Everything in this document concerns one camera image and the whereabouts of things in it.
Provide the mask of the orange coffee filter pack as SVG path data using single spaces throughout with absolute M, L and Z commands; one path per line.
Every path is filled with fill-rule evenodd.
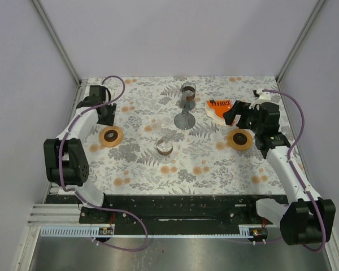
M 232 103 L 229 99 L 226 100 L 207 100 L 205 103 L 205 113 L 212 121 L 221 126 L 228 126 L 223 114 L 232 108 Z

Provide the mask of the grey glass carafe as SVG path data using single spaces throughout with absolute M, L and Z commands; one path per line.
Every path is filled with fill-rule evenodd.
M 191 82 L 185 82 L 182 84 L 181 89 L 181 98 L 179 107 L 181 109 L 187 109 L 191 111 L 195 107 L 195 94 L 196 94 L 196 85 Z

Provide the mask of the clear glass carafe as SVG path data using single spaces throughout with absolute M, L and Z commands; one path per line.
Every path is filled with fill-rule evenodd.
M 156 142 L 157 152 L 160 155 L 167 156 L 170 155 L 173 151 L 173 143 L 167 137 L 162 137 Z

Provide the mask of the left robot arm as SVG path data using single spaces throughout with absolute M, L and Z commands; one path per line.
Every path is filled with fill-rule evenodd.
M 92 217 L 99 223 L 111 217 L 110 207 L 103 204 L 104 193 L 89 180 L 89 164 L 83 143 L 97 124 L 114 123 L 116 104 L 109 104 L 108 88 L 91 85 L 87 95 L 76 106 L 75 115 L 56 138 L 44 142 L 47 179 L 60 187 L 63 193 L 78 196 L 87 207 L 93 207 Z

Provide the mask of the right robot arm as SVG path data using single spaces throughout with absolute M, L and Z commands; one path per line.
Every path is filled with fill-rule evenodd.
M 237 100 L 223 117 L 230 125 L 237 115 L 236 126 L 254 133 L 255 145 L 277 174 L 289 204 L 286 207 L 270 198 L 259 199 L 247 207 L 247 219 L 257 224 L 266 218 L 280 228 L 288 245 L 318 243 L 324 247 L 331 237 L 336 207 L 332 200 L 322 199 L 292 161 L 290 142 L 280 132 L 279 105 Z

